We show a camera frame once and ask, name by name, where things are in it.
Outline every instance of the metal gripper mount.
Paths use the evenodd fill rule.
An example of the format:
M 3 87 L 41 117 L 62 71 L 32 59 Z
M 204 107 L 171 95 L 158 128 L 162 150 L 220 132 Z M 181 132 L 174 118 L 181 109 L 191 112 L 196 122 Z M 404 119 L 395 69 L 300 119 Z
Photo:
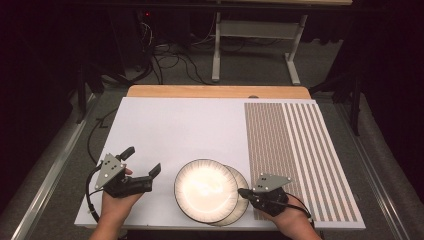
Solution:
M 103 160 L 95 189 L 103 187 L 104 191 L 114 198 L 123 198 L 129 195 L 151 192 L 153 179 L 160 173 L 161 165 L 157 164 L 148 176 L 132 178 L 125 175 L 127 164 L 125 161 L 135 152 L 134 147 L 129 147 L 123 153 L 113 156 L 108 153 Z
M 254 208 L 275 217 L 286 208 L 288 196 L 282 186 L 290 182 L 288 177 L 261 173 L 252 190 L 240 188 L 238 192 Z

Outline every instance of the wooden edge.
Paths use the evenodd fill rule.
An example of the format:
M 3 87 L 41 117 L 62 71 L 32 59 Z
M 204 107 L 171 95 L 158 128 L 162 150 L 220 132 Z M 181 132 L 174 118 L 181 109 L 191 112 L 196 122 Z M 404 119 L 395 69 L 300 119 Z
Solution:
M 192 86 L 192 85 L 134 85 L 127 97 L 161 98 L 285 98 L 311 99 L 301 86 Z

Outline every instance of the ceramic plate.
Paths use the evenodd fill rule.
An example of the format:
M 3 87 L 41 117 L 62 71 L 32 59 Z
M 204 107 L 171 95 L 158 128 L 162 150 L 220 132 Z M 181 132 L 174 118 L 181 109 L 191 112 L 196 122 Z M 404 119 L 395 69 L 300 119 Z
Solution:
M 249 185 L 247 184 L 246 179 L 243 177 L 243 175 L 241 175 L 239 171 L 235 170 L 234 168 L 230 166 L 226 166 L 226 167 L 230 170 L 230 172 L 233 174 L 234 178 L 236 179 L 237 186 L 238 186 L 237 188 L 249 189 Z M 234 211 L 223 220 L 216 223 L 211 223 L 210 225 L 222 227 L 222 226 L 230 225 L 236 222 L 237 220 L 239 220 L 239 218 L 241 218 L 241 216 L 243 216 L 244 212 L 246 212 L 248 205 L 249 205 L 249 200 L 244 199 L 239 195 L 237 200 L 237 205 Z
M 228 217 L 238 201 L 237 182 L 217 161 L 199 159 L 186 164 L 175 179 L 175 198 L 181 210 L 202 223 Z

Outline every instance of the white tabletop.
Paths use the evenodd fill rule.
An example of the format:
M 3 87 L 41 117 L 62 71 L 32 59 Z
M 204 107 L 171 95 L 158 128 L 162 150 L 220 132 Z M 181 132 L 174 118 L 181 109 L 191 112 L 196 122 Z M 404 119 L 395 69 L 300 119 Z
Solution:
M 157 163 L 162 165 L 162 172 L 153 182 L 153 191 L 144 194 L 136 203 L 125 221 L 124 228 L 276 230 L 271 222 L 255 219 L 255 211 L 251 205 L 241 219 L 229 226 L 211 227 L 198 223 L 180 210 L 174 196 L 176 175 L 185 164 L 195 159 L 213 159 L 231 166 L 237 169 L 249 184 L 252 183 L 251 175 L 254 172 L 251 169 L 250 140 L 247 136 L 246 103 L 317 106 L 314 100 L 128 97 L 123 99 L 101 159 L 107 153 L 117 155 L 128 147 L 134 146 L 136 152 L 126 161 L 127 167 L 134 172 L 133 177 L 146 176 Z M 315 117 L 322 121 L 320 112 L 317 114 L 318 116 Z M 303 187 L 293 191 L 297 191 L 295 194 L 303 197 L 310 210 L 316 213 L 317 228 L 363 229 L 364 222 L 337 156 L 332 157 L 331 161 L 329 163 L 331 166 L 326 167 L 322 172 L 328 174 L 331 168 L 337 174 L 340 180 L 336 179 L 334 185 L 343 190 L 340 191 L 343 192 L 342 196 L 337 195 L 337 198 L 334 198 L 327 191 L 314 195 L 307 193 Z M 319 178 L 315 175 L 314 179 L 304 178 L 301 176 L 301 170 L 298 175 L 302 178 L 298 183 L 302 180 L 305 186 L 315 184 L 314 179 Z M 97 175 L 94 175 L 90 186 L 92 190 L 94 190 L 96 179 Z M 101 194 L 94 194 L 91 199 L 100 212 Z M 338 207 L 328 208 L 328 211 L 322 210 L 326 208 L 323 206 L 328 206 L 330 202 Z M 87 203 L 84 200 L 75 220 L 76 225 L 85 227 L 96 225 L 87 210 Z

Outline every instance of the wire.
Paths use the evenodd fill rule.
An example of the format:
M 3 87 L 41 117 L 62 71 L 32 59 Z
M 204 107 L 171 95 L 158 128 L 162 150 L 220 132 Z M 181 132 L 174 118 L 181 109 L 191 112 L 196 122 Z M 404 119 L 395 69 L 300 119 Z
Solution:
M 87 204 L 88 204 L 88 209 L 90 210 L 91 215 L 93 216 L 94 220 L 96 220 L 96 222 L 99 221 L 100 217 L 99 214 L 97 214 L 96 209 L 94 208 L 93 203 L 91 203 L 91 199 L 90 199 L 90 182 L 91 179 L 93 178 L 93 175 L 99 171 L 102 168 L 102 163 L 100 163 L 98 166 L 96 166 L 91 172 L 90 174 L 88 174 L 87 180 L 85 182 L 85 197 L 87 199 Z
M 187 64 L 187 62 L 186 62 L 183 58 L 181 58 L 181 60 L 182 60 L 182 61 L 184 61 L 184 63 L 186 64 L 186 72 L 187 72 L 187 75 L 189 76 L 189 78 L 190 78 L 191 80 L 193 80 L 193 81 L 195 81 L 195 82 L 198 82 L 198 83 L 203 83 L 203 84 L 205 84 L 205 85 L 215 85 L 215 84 L 213 84 L 213 83 L 205 82 L 205 81 L 202 79 L 202 77 L 199 75 L 199 72 L 197 71 L 197 66 L 196 66 L 196 64 L 193 62 L 193 60 L 191 60 L 191 58 L 190 58 L 187 54 L 185 54 L 185 53 L 177 53 L 177 55 L 178 55 L 178 56 L 179 56 L 179 55 L 183 55 L 183 56 L 185 56 L 185 57 L 188 59 L 188 61 L 190 61 L 190 63 L 194 66 L 194 72 L 195 72 L 196 76 L 199 78 L 199 80 L 196 80 L 196 79 L 194 79 L 194 78 L 192 78 L 192 77 L 191 77 L 191 75 L 190 75 L 190 74 L 189 74 L 189 72 L 188 72 L 188 64 Z
M 210 38 L 209 40 L 204 41 L 202 43 L 198 43 L 197 45 L 192 45 L 192 47 L 194 47 L 196 49 L 201 49 L 201 50 L 213 49 L 215 47 L 215 43 L 211 42 L 211 41 L 214 40 L 214 39 L 215 39 L 215 37 Z
M 156 72 L 155 68 L 153 68 L 153 72 L 155 73 L 155 76 L 156 76 L 156 78 L 157 78 L 157 80 L 158 80 L 158 84 L 159 84 L 159 85 L 163 85 L 163 75 L 162 75 L 162 69 L 161 69 L 161 67 L 160 67 L 160 65 L 159 65 L 159 62 L 158 62 L 157 58 L 156 58 L 155 56 L 153 56 L 153 57 L 154 57 L 154 59 L 155 59 L 155 61 L 156 61 L 156 65 L 157 65 L 157 66 L 158 66 L 158 68 L 159 68 L 160 78 L 159 78 L 159 75 L 158 75 L 158 73 Z
M 216 21 L 216 13 L 213 15 L 212 24 L 211 24 L 211 27 L 210 27 L 209 32 L 206 35 L 206 37 L 203 40 L 200 40 L 199 42 L 192 43 L 191 44 L 192 46 L 195 46 L 195 45 L 198 45 L 198 44 L 202 44 L 204 42 L 209 42 L 210 40 L 215 39 L 215 37 L 209 38 L 210 35 L 211 35 L 211 33 L 212 33 L 212 30 L 213 30 L 213 26 L 214 26 L 215 21 Z
M 163 59 L 170 58 L 170 57 L 172 57 L 172 58 L 176 58 L 176 59 L 177 59 L 177 61 L 175 61 L 175 63 L 173 63 L 173 64 L 172 64 L 172 65 L 170 65 L 170 66 L 166 66 L 166 67 L 161 66 L 161 68 L 162 68 L 162 69 L 169 69 L 169 68 L 173 68 L 173 67 L 177 66 L 177 64 L 178 64 L 178 63 L 179 63 L 179 61 L 180 61 L 180 58 L 179 58 L 178 56 L 176 56 L 176 55 L 161 57 L 161 58 L 159 58 L 159 59 L 158 59 L 158 62 L 162 61 Z
M 143 52 L 144 52 L 144 44 L 143 44 L 143 42 L 144 42 L 144 39 L 145 39 L 145 37 L 146 37 L 146 35 L 147 35 L 147 30 L 149 30 L 149 44 L 147 44 L 147 47 L 149 47 L 151 44 L 152 44 L 152 40 L 153 40 L 153 32 L 152 32 L 152 29 L 150 28 L 150 26 L 149 25 L 147 25 L 146 23 L 144 23 L 144 22 L 140 22 L 140 27 L 144 27 L 145 28 L 145 30 L 144 30 L 144 34 L 143 34 L 143 37 L 141 38 L 141 45 L 142 45 L 142 47 L 143 47 Z
M 153 70 L 153 66 L 152 66 L 151 63 L 149 63 L 149 64 L 147 64 L 146 69 L 144 70 L 144 72 L 142 74 L 138 75 L 137 77 L 135 77 L 135 78 L 133 78 L 129 81 L 134 84 L 135 82 L 140 81 L 141 79 L 147 77 L 152 72 L 152 70 Z
M 221 51 L 223 51 L 223 52 L 238 52 L 238 51 L 240 51 L 241 49 L 243 49 L 244 48 L 244 46 L 246 45 L 246 39 L 245 38 L 243 38 L 242 40 L 241 40 L 241 45 L 237 48 L 237 49 L 235 49 L 235 50 L 226 50 L 226 49 L 224 49 L 223 47 L 222 47 L 222 45 L 221 45 L 221 47 L 219 48 Z
M 273 39 L 269 43 L 258 43 L 258 42 L 254 42 L 254 41 L 249 41 L 249 38 L 248 38 L 248 39 L 246 39 L 246 43 L 248 43 L 249 45 L 252 45 L 252 46 L 263 46 L 263 47 L 265 47 L 265 46 L 271 46 L 271 45 L 274 45 L 276 43 L 279 43 L 282 40 L 283 39 L 276 38 L 276 39 Z
M 162 52 L 160 52 L 160 53 L 159 52 L 155 52 L 154 54 L 161 55 L 161 54 L 170 52 L 170 50 L 171 50 L 171 44 L 169 44 L 169 43 L 155 46 L 155 51 L 158 51 L 157 48 L 161 48 L 161 47 L 165 47 L 165 46 L 168 47 L 168 49 L 162 50 Z
M 302 200 L 300 200 L 298 197 L 296 197 L 295 195 L 293 195 L 291 193 L 287 193 L 286 192 L 286 194 L 287 195 L 290 195 L 291 197 L 293 197 L 297 201 L 299 201 L 303 205 L 304 208 L 300 208 L 298 206 L 294 206 L 294 205 L 291 205 L 291 204 L 283 204 L 283 203 L 274 202 L 274 201 L 271 201 L 271 202 L 272 203 L 277 203 L 277 204 L 280 204 L 280 205 L 283 205 L 283 206 L 286 206 L 286 207 L 289 207 L 289 208 L 294 208 L 294 209 L 297 209 L 297 210 L 300 210 L 300 211 L 304 212 L 306 214 L 306 217 L 309 219 L 309 222 L 311 223 L 312 227 L 315 228 L 315 222 L 314 222 L 314 219 L 312 218 L 312 214 L 309 211 L 309 209 L 306 207 L 306 205 L 302 202 Z
M 96 121 L 96 125 L 94 125 L 93 129 L 91 129 L 90 134 L 88 135 L 88 139 L 87 139 L 87 152 L 88 155 L 90 156 L 91 160 L 93 161 L 94 164 L 97 164 L 97 160 L 94 158 L 93 154 L 91 153 L 91 149 L 90 149 L 90 142 L 91 142 L 91 138 L 93 137 L 93 133 L 94 131 L 97 129 L 97 127 L 99 125 L 101 125 L 99 128 L 107 128 L 107 126 L 104 126 L 103 123 L 105 121 L 105 119 L 111 115 L 112 113 L 114 113 L 116 110 L 118 110 L 118 108 L 113 109 L 112 111 L 110 111 L 109 113 L 107 113 L 105 116 L 103 116 L 102 118 L 97 118 Z
M 323 231 L 319 231 L 319 236 L 320 236 L 321 240 L 325 240 Z
M 98 193 L 98 192 L 102 192 L 102 191 L 103 191 L 103 188 L 90 193 L 89 196 L 91 197 L 91 195 Z

